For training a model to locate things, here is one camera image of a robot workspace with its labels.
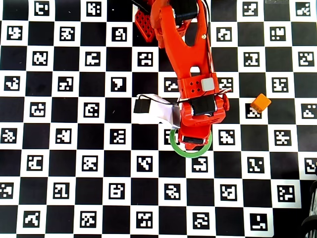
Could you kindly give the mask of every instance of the green ring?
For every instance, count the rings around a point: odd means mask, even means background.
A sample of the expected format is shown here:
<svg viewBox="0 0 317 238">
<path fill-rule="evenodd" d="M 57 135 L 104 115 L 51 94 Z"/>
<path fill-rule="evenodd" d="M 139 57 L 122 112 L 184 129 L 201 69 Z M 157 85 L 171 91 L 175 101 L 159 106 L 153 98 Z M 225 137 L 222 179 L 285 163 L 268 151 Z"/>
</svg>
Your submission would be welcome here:
<svg viewBox="0 0 317 238">
<path fill-rule="evenodd" d="M 175 129 L 170 130 L 170 134 L 169 134 L 169 141 L 171 146 L 173 147 L 173 149 L 175 150 L 175 152 L 177 154 L 179 154 L 180 156 L 186 157 L 186 158 L 196 158 L 196 157 L 200 157 L 202 156 L 204 153 L 206 153 L 212 143 L 212 133 L 210 132 L 210 136 L 209 136 L 209 142 L 207 145 L 204 145 L 203 148 L 200 151 L 194 152 L 194 153 L 188 153 L 186 151 L 181 150 L 178 145 L 176 144 L 175 141 Z"/>
</svg>

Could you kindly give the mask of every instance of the checkerboard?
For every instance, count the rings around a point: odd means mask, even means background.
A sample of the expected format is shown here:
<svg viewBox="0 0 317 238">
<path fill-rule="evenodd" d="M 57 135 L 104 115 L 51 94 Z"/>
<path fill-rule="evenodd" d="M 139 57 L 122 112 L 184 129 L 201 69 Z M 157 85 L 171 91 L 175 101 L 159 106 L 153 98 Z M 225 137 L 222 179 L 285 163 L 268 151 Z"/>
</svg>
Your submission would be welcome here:
<svg viewBox="0 0 317 238">
<path fill-rule="evenodd" d="M 130 1 L 0 0 L 1 238 L 299 237 L 317 166 L 316 1 L 209 4 L 231 109 L 188 159 L 167 125 L 132 113 L 138 94 L 179 93 Z"/>
</svg>

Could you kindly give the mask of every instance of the black square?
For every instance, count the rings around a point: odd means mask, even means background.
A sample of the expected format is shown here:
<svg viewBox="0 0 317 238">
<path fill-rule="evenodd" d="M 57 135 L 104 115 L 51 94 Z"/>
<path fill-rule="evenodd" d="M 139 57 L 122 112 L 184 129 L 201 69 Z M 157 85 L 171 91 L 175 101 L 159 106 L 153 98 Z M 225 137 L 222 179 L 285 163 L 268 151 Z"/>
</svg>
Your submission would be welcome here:
<svg viewBox="0 0 317 238">
<path fill-rule="evenodd" d="M 214 177 L 240 179 L 241 153 L 240 152 L 214 152 Z"/>
<path fill-rule="evenodd" d="M 79 47 L 55 47 L 54 71 L 79 71 Z"/>
<path fill-rule="evenodd" d="M 266 70 L 268 72 L 292 72 L 291 47 L 266 47 Z"/>
<path fill-rule="evenodd" d="M 77 149 L 103 150 L 104 124 L 78 124 Z"/>
<path fill-rule="evenodd" d="M 25 70 L 26 69 L 25 46 L 1 46 L 1 70 Z"/>
<path fill-rule="evenodd" d="M 86 2 L 86 16 L 102 16 L 102 2 L 88 1 Z"/>
<path fill-rule="evenodd" d="M 127 42 L 127 27 L 113 27 L 111 41 L 113 42 Z"/>
<path fill-rule="evenodd" d="M 25 96 L 51 96 L 52 72 L 27 72 Z"/>
<path fill-rule="evenodd" d="M 77 122 L 78 98 L 52 98 L 52 122 Z"/>
<path fill-rule="evenodd" d="M 251 231 L 267 231 L 267 214 L 250 213 L 250 229 Z"/>
<path fill-rule="evenodd" d="M 23 110 L 23 97 L 0 97 L 0 122 L 23 122 Z"/>
<path fill-rule="evenodd" d="M 106 98 L 105 122 L 131 123 L 131 98 Z"/>
<path fill-rule="evenodd" d="M 138 94 L 158 94 L 158 73 L 132 73 L 132 97 Z"/>
<path fill-rule="evenodd" d="M 317 126 L 298 125 L 298 150 L 299 151 L 317 151 L 315 141 L 317 139 Z"/>
<path fill-rule="evenodd" d="M 292 22 L 293 46 L 317 46 L 317 29 L 314 22 Z"/>
<path fill-rule="evenodd" d="M 107 1 L 107 21 L 131 22 L 132 12 L 131 2 L 126 2 L 122 7 L 122 3 L 117 0 Z"/>
<path fill-rule="evenodd" d="M 238 72 L 237 47 L 213 47 L 211 54 L 216 72 Z"/>
<path fill-rule="evenodd" d="M 180 200 L 181 191 L 179 183 L 165 183 L 164 184 L 164 200 Z"/>
<path fill-rule="evenodd" d="M 132 48 L 131 47 L 107 47 L 106 70 L 107 71 L 132 71 Z"/>
<path fill-rule="evenodd" d="M 76 205 L 102 205 L 103 178 L 76 178 Z"/>
<path fill-rule="evenodd" d="M 298 155 L 294 152 L 270 152 L 272 179 L 299 179 Z"/>
<path fill-rule="evenodd" d="M 264 23 L 238 22 L 238 46 L 264 46 Z"/>
<path fill-rule="evenodd" d="M 50 177 L 74 177 L 75 174 L 76 150 L 50 150 Z"/>
<path fill-rule="evenodd" d="M 185 178 L 186 163 L 184 157 L 179 156 L 174 151 L 158 152 L 159 177 Z"/>
<path fill-rule="evenodd" d="M 243 151 L 268 151 L 267 125 L 241 125 Z"/>
<path fill-rule="evenodd" d="M 21 178 L 19 204 L 46 204 L 48 178 Z"/>
<path fill-rule="evenodd" d="M 23 26 L 8 26 L 7 36 L 8 41 L 22 41 Z"/>
<path fill-rule="evenodd" d="M 71 234 L 74 227 L 74 206 L 47 206 L 46 233 Z"/>
<path fill-rule="evenodd" d="M 132 178 L 131 179 L 131 204 L 132 205 L 158 205 L 157 178 Z"/>
<path fill-rule="evenodd" d="M 213 179 L 187 179 L 187 206 L 214 206 Z"/>
<path fill-rule="evenodd" d="M 186 207 L 158 208 L 159 234 L 186 235 Z"/>
<path fill-rule="evenodd" d="M 269 124 L 296 124 L 294 99 L 271 99 L 268 109 Z"/>
<path fill-rule="evenodd" d="M 215 214 L 217 236 L 244 236 L 242 207 L 216 207 Z"/>
<path fill-rule="evenodd" d="M 125 199 L 124 183 L 109 183 L 109 199 Z"/>
<path fill-rule="evenodd" d="M 104 97 L 105 73 L 80 72 L 79 97 Z"/>
<path fill-rule="evenodd" d="M 243 205 L 245 207 L 272 207 L 270 180 L 244 179 Z"/>
<path fill-rule="evenodd" d="M 21 150 L 0 150 L 0 176 L 20 176 Z"/>
<path fill-rule="evenodd" d="M 27 0 L 3 1 L 3 20 L 28 20 L 29 3 Z"/>
<path fill-rule="evenodd" d="M 105 151 L 105 177 L 130 177 L 131 151 Z"/>
<path fill-rule="evenodd" d="M 0 232 L 2 234 L 15 234 L 17 224 L 18 206 L 0 206 Z"/>
<path fill-rule="evenodd" d="M 29 46 L 53 46 L 54 22 L 29 22 Z"/>
<path fill-rule="evenodd" d="M 130 206 L 104 206 L 103 234 L 130 233 Z"/>
<path fill-rule="evenodd" d="M 289 21 L 290 9 L 289 4 L 271 4 L 264 3 L 264 20 L 265 21 Z"/>
<path fill-rule="evenodd" d="M 55 0 L 56 21 L 80 21 L 80 0 Z"/>
<path fill-rule="evenodd" d="M 132 150 L 158 150 L 158 131 L 158 125 L 132 124 Z"/>
<path fill-rule="evenodd" d="M 23 149 L 48 149 L 50 144 L 50 124 L 24 123 Z"/>
<path fill-rule="evenodd" d="M 237 21 L 237 4 L 229 1 L 211 1 L 211 21 Z"/>
<path fill-rule="evenodd" d="M 106 23 L 82 22 L 81 46 L 106 46 Z"/>
<path fill-rule="evenodd" d="M 241 98 L 256 98 L 260 93 L 266 94 L 265 73 L 239 73 Z"/>
</svg>

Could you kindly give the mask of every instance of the small orange block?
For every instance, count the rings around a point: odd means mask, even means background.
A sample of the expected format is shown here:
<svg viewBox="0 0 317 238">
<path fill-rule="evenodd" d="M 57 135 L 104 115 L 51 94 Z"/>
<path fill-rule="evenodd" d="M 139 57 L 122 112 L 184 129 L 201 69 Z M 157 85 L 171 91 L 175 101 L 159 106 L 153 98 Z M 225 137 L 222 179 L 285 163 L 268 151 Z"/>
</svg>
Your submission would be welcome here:
<svg viewBox="0 0 317 238">
<path fill-rule="evenodd" d="M 264 94 L 258 95 L 258 97 L 251 103 L 251 107 L 254 108 L 258 113 L 261 113 L 271 104 L 271 100 L 268 99 Z"/>
</svg>

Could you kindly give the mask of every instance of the white square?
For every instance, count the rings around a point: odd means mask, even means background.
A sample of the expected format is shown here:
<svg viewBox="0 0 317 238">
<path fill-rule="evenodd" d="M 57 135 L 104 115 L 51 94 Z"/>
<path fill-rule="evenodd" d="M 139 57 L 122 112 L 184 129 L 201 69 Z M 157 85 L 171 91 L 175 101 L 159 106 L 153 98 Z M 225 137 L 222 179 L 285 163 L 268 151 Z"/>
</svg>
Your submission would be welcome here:
<svg viewBox="0 0 317 238">
<path fill-rule="evenodd" d="M 11 135 L 10 130 L 4 130 L 4 133 L 6 134 L 2 134 L 2 129 L 16 129 L 16 138 L 12 138 L 13 139 L 13 143 L 0 143 L 0 150 L 4 149 L 4 150 L 21 150 L 22 149 L 22 143 L 23 143 L 23 128 L 24 125 L 22 122 L 0 122 L 0 136 L 2 136 L 2 138 L 0 139 L 8 139 L 7 135 Z"/>
<path fill-rule="evenodd" d="M 2 46 L 27 46 L 29 35 L 28 21 L 2 21 L 1 45 Z"/>
<path fill-rule="evenodd" d="M 106 47 L 105 46 L 80 47 L 79 71 L 80 72 L 105 72 L 106 71 Z"/>
<path fill-rule="evenodd" d="M 75 205 L 75 194 L 75 177 L 48 178 L 47 205 Z"/>
<path fill-rule="evenodd" d="M 265 21 L 264 32 L 266 47 L 292 47 L 293 45 L 290 21 Z"/>
<path fill-rule="evenodd" d="M 316 180 L 317 152 L 298 152 L 300 180 Z"/>
<path fill-rule="evenodd" d="M 292 189 L 294 189 L 295 202 L 278 201 L 278 196 L 281 196 L 281 192 L 277 192 L 277 186 L 279 185 L 294 186 Z M 299 180 L 271 179 L 271 192 L 273 208 L 302 208 L 301 185 Z"/>
<path fill-rule="evenodd" d="M 159 206 L 185 207 L 187 205 L 186 178 L 159 178 L 158 180 Z"/>
<path fill-rule="evenodd" d="M 293 46 L 292 53 L 293 53 L 293 72 L 316 72 L 317 71 L 317 46 Z M 308 60 L 310 60 L 309 62 L 313 60 L 314 66 L 306 66 L 305 64 L 308 63 Z"/>
<path fill-rule="evenodd" d="M 24 98 L 24 123 L 50 123 L 51 117 L 51 97 Z"/>
<path fill-rule="evenodd" d="M 77 132 L 77 123 L 51 123 L 50 150 L 76 150 Z"/>
<path fill-rule="evenodd" d="M 198 158 L 186 158 L 186 178 L 213 179 L 213 151 L 207 151 Z"/>
<path fill-rule="evenodd" d="M 24 97 L 26 71 L 0 71 L 0 95 L 4 97 Z"/>
<path fill-rule="evenodd" d="M 245 66 L 244 57 L 250 58 Z M 265 72 L 265 47 L 262 46 L 244 46 L 238 47 L 238 66 L 239 72 Z"/>
<path fill-rule="evenodd" d="M 132 72 L 106 72 L 106 97 L 131 98 Z"/>
<path fill-rule="evenodd" d="M 255 98 L 239 98 L 240 124 L 267 125 L 267 110 L 258 113 L 250 106 L 250 111 L 246 112 L 246 104 L 251 104 L 254 100 Z"/>
<path fill-rule="evenodd" d="M 294 73 L 266 72 L 266 96 L 268 98 L 294 98 Z"/>
<path fill-rule="evenodd" d="M 130 206 L 130 234 L 131 235 L 158 235 L 159 234 L 159 207 L 158 206 Z"/>
<path fill-rule="evenodd" d="M 105 150 L 131 150 L 132 125 L 127 123 L 105 124 Z"/>
<path fill-rule="evenodd" d="M 19 205 L 20 177 L 0 177 L 0 190 L 3 192 L 0 195 L 1 205 Z"/>
<path fill-rule="evenodd" d="M 21 177 L 48 177 L 50 150 L 22 150 Z"/>
<path fill-rule="evenodd" d="M 159 152 L 157 150 L 131 150 L 131 177 L 158 178 Z"/>
<path fill-rule="evenodd" d="M 103 205 L 131 205 L 131 178 L 105 177 L 103 185 Z"/>
<path fill-rule="evenodd" d="M 275 145 L 275 136 L 276 135 L 276 130 L 285 130 L 285 131 L 291 131 L 291 142 L 292 145 L 287 146 L 287 145 L 280 145 L 277 144 Z M 296 125 L 277 125 L 277 124 L 269 124 L 268 125 L 268 147 L 270 152 L 298 152 L 298 145 L 297 145 L 297 128 Z"/>
<path fill-rule="evenodd" d="M 245 8 L 244 2 L 257 2 L 254 9 L 253 5 Z M 238 0 L 237 1 L 237 21 L 238 22 L 263 22 L 264 21 L 264 0 Z"/>
<path fill-rule="evenodd" d="M 28 46 L 26 71 L 53 71 L 54 46 Z"/>
<path fill-rule="evenodd" d="M 212 142 L 214 151 L 241 151 L 241 127 L 239 124 L 213 124 L 212 125 Z"/>
<path fill-rule="evenodd" d="M 243 179 L 271 179 L 270 167 L 268 151 L 241 151 Z"/>
<path fill-rule="evenodd" d="M 30 0 L 29 1 L 29 21 L 55 21 L 55 1 L 54 0 Z"/>
<path fill-rule="evenodd" d="M 211 45 L 212 47 L 238 47 L 238 23 L 212 22 Z"/>
<path fill-rule="evenodd" d="M 52 97 L 79 96 L 79 72 L 53 71 Z"/>
<path fill-rule="evenodd" d="M 303 6 L 304 9 L 296 8 L 296 4 L 302 2 L 309 2 L 309 6 Z M 316 1 L 315 0 L 296 0 L 290 1 L 289 4 L 291 21 L 299 22 L 316 22 Z"/>
<path fill-rule="evenodd" d="M 25 211 L 34 211 L 34 219 L 32 217 L 27 220 L 26 224 L 36 223 L 38 224 L 35 228 L 24 228 L 25 224 L 24 212 Z M 19 205 L 18 206 L 18 216 L 17 216 L 17 225 L 16 225 L 16 233 L 17 234 L 45 234 L 46 230 L 46 205 Z"/>
<path fill-rule="evenodd" d="M 265 226 L 267 231 L 256 231 L 254 229 L 258 228 L 256 225 L 252 226 L 250 223 L 250 214 L 266 214 L 267 224 L 263 223 L 260 225 Z M 273 224 L 273 209 L 263 208 L 263 207 L 244 207 L 244 234 L 248 237 L 273 237 L 274 236 L 274 224 Z"/>
<path fill-rule="evenodd" d="M 194 215 L 201 213 L 200 221 L 193 221 Z M 214 207 L 186 207 L 187 220 L 187 235 L 188 236 L 215 236 L 216 222 L 215 222 L 215 208 Z M 203 226 L 208 222 L 209 229 L 199 229 L 197 226 Z"/>
<path fill-rule="evenodd" d="M 243 184 L 240 178 L 214 179 L 215 207 L 243 207 Z"/>
<path fill-rule="evenodd" d="M 78 98 L 78 123 L 104 123 L 106 99 L 103 97 Z"/>
<path fill-rule="evenodd" d="M 93 5 L 91 0 L 81 1 L 81 22 L 107 22 L 107 2 L 95 1 L 99 4 Z"/>
<path fill-rule="evenodd" d="M 217 72 L 219 89 L 231 88 L 232 91 L 226 95 L 228 98 L 239 98 L 239 73 L 238 72 Z"/>
<path fill-rule="evenodd" d="M 104 157 L 103 150 L 77 150 L 76 177 L 103 178 Z"/>
<path fill-rule="evenodd" d="M 79 47 L 80 32 L 81 23 L 79 21 L 56 21 L 54 24 L 54 46 Z"/>
<path fill-rule="evenodd" d="M 133 47 L 132 72 L 158 72 L 159 71 L 158 47 Z"/>
<path fill-rule="evenodd" d="M 87 222 L 81 216 L 90 216 Z M 74 234 L 102 234 L 103 233 L 103 206 L 102 205 L 75 205 Z"/>
<path fill-rule="evenodd" d="M 179 98 L 176 73 L 158 72 L 158 76 L 158 95 L 162 98 Z"/>
<path fill-rule="evenodd" d="M 132 47 L 133 22 L 107 22 L 106 31 L 107 47 Z"/>
<path fill-rule="evenodd" d="M 295 98 L 296 124 L 317 125 L 316 109 L 317 98 Z"/>
</svg>

